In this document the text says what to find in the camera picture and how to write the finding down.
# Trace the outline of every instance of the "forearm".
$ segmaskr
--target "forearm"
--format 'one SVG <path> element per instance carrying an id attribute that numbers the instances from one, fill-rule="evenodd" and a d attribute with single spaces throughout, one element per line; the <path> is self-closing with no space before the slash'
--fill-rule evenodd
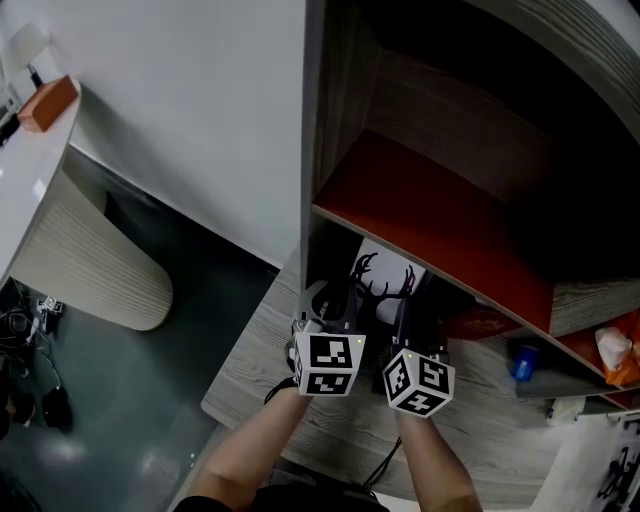
<path id="1" fill-rule="evenodd" d="M 247 499 L 247 505 L 267 477 L 302 419 L 311 397 L 297 388 L 280 390 L 265 407 L 226 439 L 209 458 L 191 486 L 190 495 L 216 499 L 220 482 Z M 243 503 L 226 503 L 231 508 Z"/>
<path id="2" fill-rule="evenodd" d="M 396 419 L 421 510 L 481 511 L 469 473 L 433 422 L 403 413 Z"/>

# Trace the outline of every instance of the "shelf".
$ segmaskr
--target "shelf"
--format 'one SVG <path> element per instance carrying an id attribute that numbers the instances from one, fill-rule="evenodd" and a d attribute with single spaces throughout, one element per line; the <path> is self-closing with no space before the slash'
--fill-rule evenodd
<path id="1" fill-rule="evenodd" d="M 364 131 L 313 209 L 549 332 L 553 285 L 519 254 L 503 205 L 428 158 Z"/>
<path id="2" fill-rule="evenodd" d="M 565 348 L 565 351 L 573 354 L 574 357 L 582 362 L 587 363 L 592 370 L 604 377 L 602 359 L 598 352 L 593 329 L 584 329 L 555 339 L 557 343 Z"/>
<path id="3" fill-rule="evenodd" d="M 618 393 L 607 393 L 602 395 L 602 398 L 628 410 L 633 408 L 634 396 L 635 393 L 633 391 L 620 391 Z"/>

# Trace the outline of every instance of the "white wall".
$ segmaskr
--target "white wall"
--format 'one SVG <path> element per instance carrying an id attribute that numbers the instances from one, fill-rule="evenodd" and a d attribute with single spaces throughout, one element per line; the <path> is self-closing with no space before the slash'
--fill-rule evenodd
<path id="1" fill-rule="evenodd" d="M 303 1 L 3 0 L 0 37 L 29 19 L 84 86 L 74 145 L 284 263 L 300 223 Z"/>

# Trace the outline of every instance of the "curved desk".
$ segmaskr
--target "curved desk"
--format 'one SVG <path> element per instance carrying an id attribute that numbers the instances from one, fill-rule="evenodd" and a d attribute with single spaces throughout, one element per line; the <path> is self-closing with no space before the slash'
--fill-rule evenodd
<path id="1" fill-rule="evenodd" d="M 169 276 L 62 169 L 79 108 L 80 96 L 46 132 L 20 128 L 0 151 L 0 284 L 12 276 L 97 317 L 153 329 L 171 307 Z"/>

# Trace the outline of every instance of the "gray floor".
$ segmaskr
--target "gray floor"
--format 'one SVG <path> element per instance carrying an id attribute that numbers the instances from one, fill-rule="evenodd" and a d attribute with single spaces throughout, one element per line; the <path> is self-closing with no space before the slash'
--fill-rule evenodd
<path id="1" fill-rule="evenodd" d="M 52 353 L 73 429 L 46 428 L 40 416 L 13 426 L 0 470 L 45 511 L 164 512 L 216 425 L 200 401 L 275 270 L 118 180 L 105 183 L 107 216 L 171 276 L 173 310 L 160 329 L 138 333 L 67 309 Z M 53 386 L 43 364 L 33 374 L 27 387 Z"/>

